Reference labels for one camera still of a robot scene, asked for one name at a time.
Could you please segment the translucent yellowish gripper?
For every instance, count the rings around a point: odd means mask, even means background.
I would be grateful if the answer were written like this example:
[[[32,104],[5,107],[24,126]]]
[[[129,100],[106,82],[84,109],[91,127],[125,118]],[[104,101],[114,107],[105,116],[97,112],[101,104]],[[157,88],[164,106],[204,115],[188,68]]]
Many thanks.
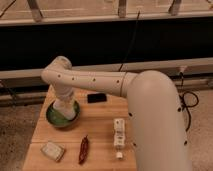
[[[57,110],[73,110],[73,105],[74,105],[74,99],[68,99],[68,100],[60,100],[57,99],[56,101],[56,109]]]

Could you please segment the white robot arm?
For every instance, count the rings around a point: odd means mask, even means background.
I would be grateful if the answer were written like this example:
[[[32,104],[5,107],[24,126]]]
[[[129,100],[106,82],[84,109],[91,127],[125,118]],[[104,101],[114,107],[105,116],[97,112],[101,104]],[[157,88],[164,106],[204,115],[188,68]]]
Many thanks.
[[[75,71],[68,58],[58,56],[41,78],[53,86],[54,108],[68,120],[77,116],[71,106],[75,88],[125,98],[137,171],[192,171],[179,94],[164,73]]]

